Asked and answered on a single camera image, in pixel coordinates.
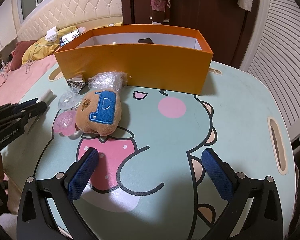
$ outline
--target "plush toy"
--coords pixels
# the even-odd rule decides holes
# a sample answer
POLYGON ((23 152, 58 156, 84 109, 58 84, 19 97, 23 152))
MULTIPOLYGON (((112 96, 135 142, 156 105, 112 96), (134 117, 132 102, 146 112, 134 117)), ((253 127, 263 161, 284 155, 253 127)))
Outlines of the plush toy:
POLYGON ((85 133, 107 136, 115 131, 121 119, 118 92, 94 90, 87 93, 76 113, 76 125, 85 133))

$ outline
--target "bubble wrap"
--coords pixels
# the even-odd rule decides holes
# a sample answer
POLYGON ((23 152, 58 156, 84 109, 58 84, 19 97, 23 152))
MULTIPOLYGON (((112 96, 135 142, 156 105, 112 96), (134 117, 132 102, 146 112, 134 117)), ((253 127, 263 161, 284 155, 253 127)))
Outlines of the bubble wrap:
POLYGON ((125 72, 103 72, 88 79, 89 89, 112 89, 119 92, 127 85, 128 79, 125 72))

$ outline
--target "bed headboard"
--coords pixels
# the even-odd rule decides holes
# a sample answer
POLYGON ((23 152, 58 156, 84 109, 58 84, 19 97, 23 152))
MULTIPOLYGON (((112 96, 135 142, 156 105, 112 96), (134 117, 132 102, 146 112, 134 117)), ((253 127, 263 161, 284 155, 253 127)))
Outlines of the bed headboard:
POLYGON ((17 35, 18 41, 37 40, 54 26, 92 29, 117 22, 122 22, 121 0, 53 0, 23 22, 17 35))

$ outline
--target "smartphone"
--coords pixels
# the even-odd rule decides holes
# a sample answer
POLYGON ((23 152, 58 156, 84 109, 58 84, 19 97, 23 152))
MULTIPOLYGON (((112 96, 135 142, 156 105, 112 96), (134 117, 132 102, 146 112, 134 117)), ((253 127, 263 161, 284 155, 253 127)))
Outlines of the smartphone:
POLYGON ((69 43, 70 41, 74 40, 76 37, 79 36, 79 30, 75 30, 71 33, 66 34, 65 36, 62 36, 60 38, 60 46, 63 46, 67 43, 69 43))

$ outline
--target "open cardboard box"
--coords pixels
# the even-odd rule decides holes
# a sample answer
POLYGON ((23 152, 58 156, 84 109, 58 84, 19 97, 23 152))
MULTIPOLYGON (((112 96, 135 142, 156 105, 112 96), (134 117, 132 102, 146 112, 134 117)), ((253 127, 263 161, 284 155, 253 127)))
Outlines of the open cardboard box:
POLYGON ((213 52, 198 30, 121 25, 87 31, 55 56, 66 79, 122 71, 131 86, 200 94, 213 52), (138 43, 145 38, 155 44, 138 43))

